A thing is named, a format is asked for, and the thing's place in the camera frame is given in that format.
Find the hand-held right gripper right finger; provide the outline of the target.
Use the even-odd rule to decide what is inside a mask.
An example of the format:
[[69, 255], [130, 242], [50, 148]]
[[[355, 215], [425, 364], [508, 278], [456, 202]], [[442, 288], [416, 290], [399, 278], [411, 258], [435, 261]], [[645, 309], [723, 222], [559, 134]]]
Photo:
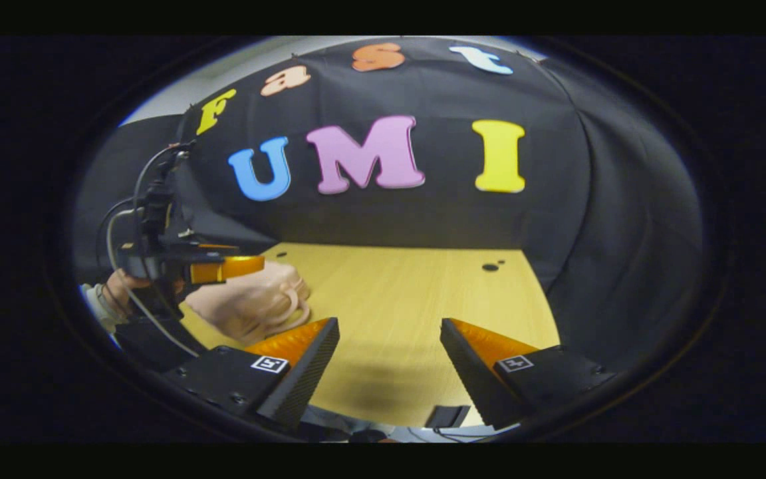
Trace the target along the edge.
[[481, 420], [493, 428], [559, 412], [616, 376], [566, 346], [540, 349], [460, 319], [443, 319], [440, 341]]

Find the small black box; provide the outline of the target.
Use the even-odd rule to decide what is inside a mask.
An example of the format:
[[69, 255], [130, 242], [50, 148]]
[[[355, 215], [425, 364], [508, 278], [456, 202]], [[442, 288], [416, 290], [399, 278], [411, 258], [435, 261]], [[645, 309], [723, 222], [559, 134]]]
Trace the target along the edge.
[[436, 405], [426, 419], [424, 428], [459, 428], [470, 411], [470, 405]]

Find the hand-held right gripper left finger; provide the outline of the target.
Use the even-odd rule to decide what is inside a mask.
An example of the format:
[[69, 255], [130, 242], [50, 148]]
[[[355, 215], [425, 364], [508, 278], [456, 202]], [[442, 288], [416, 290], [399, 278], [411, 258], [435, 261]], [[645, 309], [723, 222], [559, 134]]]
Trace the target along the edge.
[[246, 349], [218, 346], [170, 368], [164, 378], [234, 418], [294, 430], [339, 340], [338, 319], [319, 319]]

